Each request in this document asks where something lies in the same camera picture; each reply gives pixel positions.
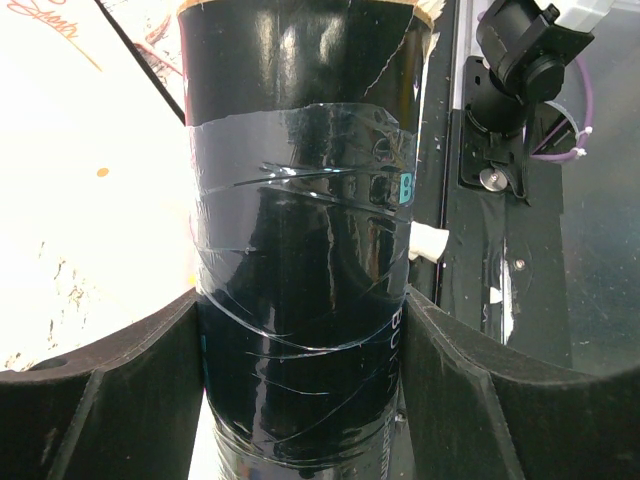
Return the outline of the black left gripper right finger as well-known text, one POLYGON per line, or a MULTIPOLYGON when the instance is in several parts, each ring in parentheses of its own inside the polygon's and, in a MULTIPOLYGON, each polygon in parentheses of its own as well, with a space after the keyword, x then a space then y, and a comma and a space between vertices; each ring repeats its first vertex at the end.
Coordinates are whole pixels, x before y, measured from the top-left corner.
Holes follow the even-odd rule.
POLYGON ((402 383, 420 479, 635 479, 639 371, 552 365, 452 318, 415 289, 402 383))

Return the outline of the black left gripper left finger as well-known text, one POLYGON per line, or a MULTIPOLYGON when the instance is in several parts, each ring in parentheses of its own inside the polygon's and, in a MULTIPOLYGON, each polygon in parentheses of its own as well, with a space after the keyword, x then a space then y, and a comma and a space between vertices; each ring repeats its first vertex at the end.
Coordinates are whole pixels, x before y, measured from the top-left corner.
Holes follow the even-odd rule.
POLYGON ((185 479, 203 396, 196 297, 1 374, 4 479, 185 479))

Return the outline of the black shuttlecock tube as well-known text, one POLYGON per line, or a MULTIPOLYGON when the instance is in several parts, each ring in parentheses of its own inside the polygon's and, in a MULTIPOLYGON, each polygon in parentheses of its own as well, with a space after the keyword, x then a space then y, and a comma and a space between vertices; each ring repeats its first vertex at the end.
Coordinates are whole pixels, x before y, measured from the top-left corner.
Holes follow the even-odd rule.
POLYGON ((385 479, 440 1, 185 1, 218 479, 385 479))

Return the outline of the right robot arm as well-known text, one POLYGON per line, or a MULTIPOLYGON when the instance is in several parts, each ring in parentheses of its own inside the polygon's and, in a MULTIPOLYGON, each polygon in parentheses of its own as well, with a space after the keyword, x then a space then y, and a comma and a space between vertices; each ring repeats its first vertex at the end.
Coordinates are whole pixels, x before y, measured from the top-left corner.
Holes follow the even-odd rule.
POLYGON ((565 69, 593 41, 610 1, 494 1, 479 18, 482 56, 463 96, 460 181, 526 200, 539 105, 555 99, 565 69))

